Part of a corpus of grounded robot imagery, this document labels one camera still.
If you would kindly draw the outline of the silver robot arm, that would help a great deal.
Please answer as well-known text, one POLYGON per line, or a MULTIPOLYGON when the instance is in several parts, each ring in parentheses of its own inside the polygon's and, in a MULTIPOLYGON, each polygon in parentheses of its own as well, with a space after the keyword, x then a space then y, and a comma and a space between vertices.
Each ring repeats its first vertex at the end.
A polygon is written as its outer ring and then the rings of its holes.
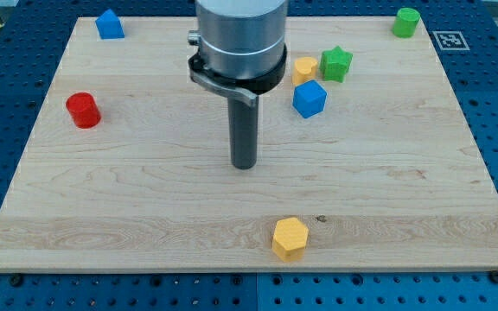
POLYGON ((231 163, 252 168, 257 161, 259 96, 284 77, 288 49, 286 0, 196 0, 198 29, 188 32, 197 52, 189 76, 227 100, 231 163))

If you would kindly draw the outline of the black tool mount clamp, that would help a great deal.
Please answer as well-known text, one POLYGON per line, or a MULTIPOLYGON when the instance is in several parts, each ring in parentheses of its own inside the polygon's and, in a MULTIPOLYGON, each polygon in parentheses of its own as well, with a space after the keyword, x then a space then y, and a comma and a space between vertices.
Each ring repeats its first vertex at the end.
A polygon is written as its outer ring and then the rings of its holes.
POLYGON ((270 71, 255 78, 234 79, 212 71, 197 52, 188 59, 189 77, 208 92, 253 108, 259 101, 259 95, 269 92, 282 81, 287 54, 287 46, 284 45, 279 62, 270 71))

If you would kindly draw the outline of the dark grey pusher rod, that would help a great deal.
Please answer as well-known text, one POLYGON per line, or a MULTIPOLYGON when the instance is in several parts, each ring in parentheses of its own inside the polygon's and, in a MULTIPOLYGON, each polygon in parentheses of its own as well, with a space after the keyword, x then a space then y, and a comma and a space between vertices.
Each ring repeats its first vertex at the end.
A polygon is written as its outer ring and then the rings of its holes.
POLYGON ((231 163, 238 169, 252 168, 257 161, 259 106, 227 100, 231 163))

